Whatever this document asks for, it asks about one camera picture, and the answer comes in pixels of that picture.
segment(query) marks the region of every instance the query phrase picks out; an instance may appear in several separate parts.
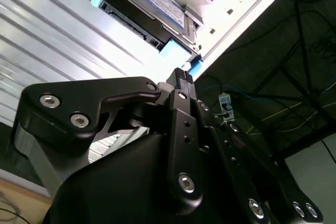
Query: blue cable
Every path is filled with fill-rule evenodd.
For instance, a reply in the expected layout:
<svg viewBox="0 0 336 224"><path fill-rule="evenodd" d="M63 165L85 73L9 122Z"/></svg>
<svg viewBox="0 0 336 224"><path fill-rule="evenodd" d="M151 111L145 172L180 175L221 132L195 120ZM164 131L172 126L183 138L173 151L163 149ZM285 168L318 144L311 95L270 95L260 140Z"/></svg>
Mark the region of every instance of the blue cable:
<svg viewBox="0 0 336 224"><path fill-rule="evenodd" d="M329 88L331 85L333 85L335 81L336 81L336 74L331 78L331 80L330 80L329 83L328 83L327 88L321 93L321 95L322 95L322 94L325 94L325 93L327 92L328 88ZM201 89L200 92L202 92L202 91L204 91L204 90L207 90L207 89L211 89L211 88L219 87L219 86L223 86L223 87L227 87L227 88L233 89L234 91L236 91L236 92L238 92L238 93L244 95L245 97L247 97L247 98L249 98L249 99L251 99L251 100L253 100L253 101L256 101L256 102L273 102L273 101L276 101L276 100L277 100L277 99L274 99L274 100L273 100L273 99L267 99L267 98L264 98L264 99L262 99L262 98L254 98L254 97L251 97L250 95L248 95L248 94L242 92L242 90L240 90L240 89L238 89L238 88L235 88L235 87L233 87L233 86L231 86L231 85L229 85L229 84L212 85L212 86L209 86L209 87L206 87L206 88Z"/></svg>
<svg viewBox="0 0 336 224"><path fill-rule="evenodd" d="M273 102L273 101L274 101L274 100L272 100L272 99L267 99L267 98L262 99L262 98L254 98L254 97L251 97L250 95L248 95L248 94L242 92L242 90L240 90L240 89L238 89L238 88L235 88L235 87L233 87L233 86L231 86L231 85L228 85L228 84L212 85L212 86L209 86L209 87L206 87L206 88L201 89L200 92L202 92L202 91L204 91L204 90L207 90L207 89L210 89L210 88L219 87L219 86L224 86L224 87L233 89L234 91L236 91L236 92L238 92L238 93L240 93L240 94L246 96L247 98L249 98L249 99L251 99L251 100L253 100L253 101L256 101L256 102Z"/></svg>

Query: hard drive label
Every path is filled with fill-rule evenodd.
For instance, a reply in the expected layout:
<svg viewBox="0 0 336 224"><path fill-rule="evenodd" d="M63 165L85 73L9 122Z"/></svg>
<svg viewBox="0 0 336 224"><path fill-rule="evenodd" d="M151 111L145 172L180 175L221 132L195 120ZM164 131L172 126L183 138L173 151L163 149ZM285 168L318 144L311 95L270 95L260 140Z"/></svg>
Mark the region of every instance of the hard drive label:
<svg viewBox="0 0 336 224"><path fill-rule="evenodd" d="M169 18L177 26L184 29L184 13L181 7L172 0L147 0L153 7Z"/></svg>

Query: metal wall panel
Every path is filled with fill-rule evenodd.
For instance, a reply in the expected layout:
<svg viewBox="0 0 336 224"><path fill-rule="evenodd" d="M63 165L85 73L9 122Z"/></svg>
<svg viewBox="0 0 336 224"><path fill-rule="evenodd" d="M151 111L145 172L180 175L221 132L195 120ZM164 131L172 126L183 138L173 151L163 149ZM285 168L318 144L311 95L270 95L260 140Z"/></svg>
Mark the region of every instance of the metal wall panel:
<svg viewBox="0 0 336 224"><path fill-rule="evenodd" d="M0 122L9 126L30 84L127 76L158 82L172 69L90 0L0 0ZM94 143L89 159L116 139Z"/></svg>

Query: wooden floor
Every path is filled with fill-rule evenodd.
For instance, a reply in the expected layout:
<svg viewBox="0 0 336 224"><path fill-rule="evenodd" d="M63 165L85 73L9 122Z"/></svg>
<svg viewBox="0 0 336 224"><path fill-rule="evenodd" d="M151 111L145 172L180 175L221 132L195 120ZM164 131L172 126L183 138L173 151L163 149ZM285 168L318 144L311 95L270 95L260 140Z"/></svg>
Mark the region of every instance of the wooden floor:
<svg viewBox="0 0 336 224"><path fill-rule="evenodd" d="M9 183L0 179L0 192L12 204L20 209L20 215L27 219L30 224L41 223L47 210L51 205L51 199L33 193L27 189ZM13 208L8 204L0 201L0 208L5 208L13 211ZM13 215L0 210L0 219L10 219ZM14 223L13 221L0 221L0 223ZM25 223L21 219L17 219L15 224Z"/></svg>

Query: hard drive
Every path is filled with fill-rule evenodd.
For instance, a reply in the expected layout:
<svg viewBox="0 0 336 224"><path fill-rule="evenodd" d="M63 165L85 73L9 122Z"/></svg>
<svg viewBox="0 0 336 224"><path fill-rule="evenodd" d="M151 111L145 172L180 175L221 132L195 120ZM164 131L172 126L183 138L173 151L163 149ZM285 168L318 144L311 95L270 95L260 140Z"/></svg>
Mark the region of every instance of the hard drive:
<svg viewBox="0 0 336 224"><path fill-rule="evenodd" d="M157 49L173 37L197 55L199 24L173 0L104 0L101 8Z"/></svg>

